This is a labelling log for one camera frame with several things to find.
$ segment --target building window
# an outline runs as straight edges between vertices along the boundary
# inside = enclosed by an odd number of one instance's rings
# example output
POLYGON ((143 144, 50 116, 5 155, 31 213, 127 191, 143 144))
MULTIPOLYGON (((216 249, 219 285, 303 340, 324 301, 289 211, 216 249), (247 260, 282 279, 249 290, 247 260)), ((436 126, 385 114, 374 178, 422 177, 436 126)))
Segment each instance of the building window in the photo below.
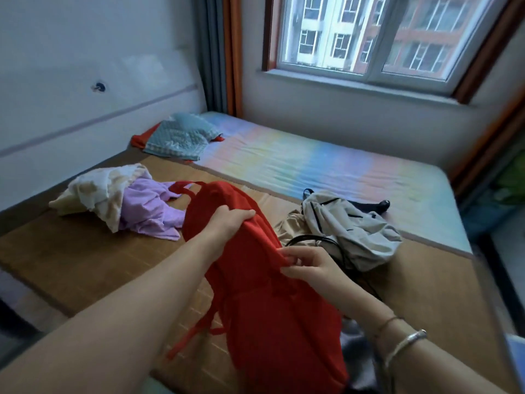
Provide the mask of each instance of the building window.
POLYGON ((465 23, 471 5, 471 0, 427 0, 417 28, 432 31, 457 30, 465 23))
POLYGON ((375 43, 375 37, 367 37, 364 44, 363 44, 363 50, 361 51, 361 55, 359 55, 359 60, 361 62, 368 63, 370 60, 370 55, 372 54, 372 51, 374 49, 374 43, 375 43))
POLYGON ((305 13, 303 18, 318 20, 321 16, 322 5, 323 0, 305 0, 305 13))
POLYGON ((346 59, 351 38, 352 36, 350 34, 335 34, 333 36, 332 53, 330 56, 332 58, 346 59))
POLYGON ((407 52, 403 67, 437 73, 443 66, 449 49, 448 45, 413 42, 407 52))
POLYGON ((355 23, 355 18, 358 14, 359 3, 361 0, 345 0, 343 9, 341 10, 341 18, 339 22, 346 22, 349 24, 355 23))
POLYGON ((312 54, 314 48, 317 49, 316 43, 318 43, 318 32, 315 30, 302 30, 299 40, 299 53, 312 54))
POLYGON ((377 0, 375 3, 374 15, 372 16, 372 25, 381 26, 383 23, 386 0, 377 0))
POLYGON ((389 57, 386 59, 385 65, 395 65, 397 57, 399 57, 399 52, 401 51, 402 41, 396 40, 392 44, 392 49, 390 50, 389 57))
POLYGON ((410 25, 412 24, 412 19, 414 19, 414 13, 416 12, 417 5, 419 4, 419 0, 410 0, 409 6, 406 7, 405 15, 403 16, 403 20, 401 21, 400 28, 408 29, 410 25))

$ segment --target gray curtain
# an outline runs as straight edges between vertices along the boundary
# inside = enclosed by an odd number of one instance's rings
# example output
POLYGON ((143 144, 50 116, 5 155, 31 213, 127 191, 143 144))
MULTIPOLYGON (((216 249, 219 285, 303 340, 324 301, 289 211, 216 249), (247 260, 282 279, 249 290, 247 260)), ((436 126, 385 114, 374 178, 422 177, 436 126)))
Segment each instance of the gray curtain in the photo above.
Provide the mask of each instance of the gray curtain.
POLYGON ((195 0, 195 9, 208 110, 227 113, 223 0, 195 0))

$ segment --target gray backpack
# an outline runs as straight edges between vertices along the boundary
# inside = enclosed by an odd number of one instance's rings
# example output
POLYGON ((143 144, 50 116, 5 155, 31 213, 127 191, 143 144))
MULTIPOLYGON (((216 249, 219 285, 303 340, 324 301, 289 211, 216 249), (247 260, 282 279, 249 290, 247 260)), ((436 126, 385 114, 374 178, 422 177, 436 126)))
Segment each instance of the gray backpack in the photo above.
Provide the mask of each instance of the gray backpack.
POLYGON ((302 203, 305 220, 320 245, 334 258, 350 262, 345 268, 369 271, 388 262, 402 238, 377 212, 364 213, 333 193, 311 193, 302 203))

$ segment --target window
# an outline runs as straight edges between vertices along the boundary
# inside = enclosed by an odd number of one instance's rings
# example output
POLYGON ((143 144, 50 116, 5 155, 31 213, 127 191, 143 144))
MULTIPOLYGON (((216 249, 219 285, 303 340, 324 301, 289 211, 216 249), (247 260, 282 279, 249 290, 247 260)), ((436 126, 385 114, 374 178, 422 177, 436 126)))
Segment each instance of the window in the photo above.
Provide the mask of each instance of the window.
POLYGON ((447 58, 449 47, 440 44, 413 42, 403 67, 425 72, 439 72, 447 58))
POLYGON ((361 55, 359 56, 359 60, 361 62, 368 62, 370 60, 370 55, 372 54, 372 50, 374 49, 374 42, 375 37, 367 37, 366 41, 364 42, 361 55))
POLYGON ((351 38, 352 36, 350 34, 335 34, 333 36, 331 57, 346 59, 351 38))
POLYGON ((372 17, 372 25, 380 26, 383 23, 383 11, 385 9, 386 0, 377 0, 374 9, 374 16, 372 17))
POLYGON ((403 16, 403 20, 401 21, 400 28, 409 28, 412 24, 412 19, 414 19, 414 13, 416 12, 417 5, 419 4, 419 0, 410 0, 409 6, 406 9, 405 15, 403 16))
POLYGON ((449 96, 506 3, 283 0, 275 66, 449 96))
POLYGON ((343 9, 341 10, 340 22, 355 23, 355 18, 358 13, 359 3, 361 0, 345 0, 343 9))
POLYGON ((303 18, 318 20, 321 16, 322 5, 323 0, 305 0, 305 13, 303 18))
POLYGON ((386 59, 385 65, 395 65, 395 63, 397 62, 397 57, 399 56, 399 52, 401 51, 402 45, 402 41, 394 41, 392 49, 390 50, 389 57, 386 59))
POLYGON ((313 49, 317 43, 317 32, 314 30, 301 31, 301 39, 299 41, 299 53, 312 54, 313 49))
POLYGON ((454 31, 463 26, 470 10, 471 0, 427 0, 422 19, 417 26, 422 30, 454 31))

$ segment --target forearm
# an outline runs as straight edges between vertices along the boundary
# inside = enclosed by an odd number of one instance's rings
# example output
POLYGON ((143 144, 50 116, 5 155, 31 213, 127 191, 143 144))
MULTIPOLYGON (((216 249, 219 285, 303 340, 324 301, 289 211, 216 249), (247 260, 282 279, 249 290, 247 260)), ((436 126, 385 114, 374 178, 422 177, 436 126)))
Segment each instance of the forearm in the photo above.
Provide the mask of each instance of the forearm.
MULTIPOLYGON (((337 299, 335 305, 345 315, 356 320, 369 340, 377 346, 382 359, 405 337, 415 332, 404 321, 394 320, 386 325, 376 341, 374 336, 377 330, 394 316, 394 312, 349 279, 345 284, 339 285, 334 294, 337 294, 334 297, 337 299)), ((394 358, 390 371, 396 384, 408 394, 503 394, 494 384, 430 340, 419 340, 399 353, 394 358)))
POLYGON ((194 237, 36 343, 0 373, 0 391, 131 392, 217 252, 204 232, 194 237))

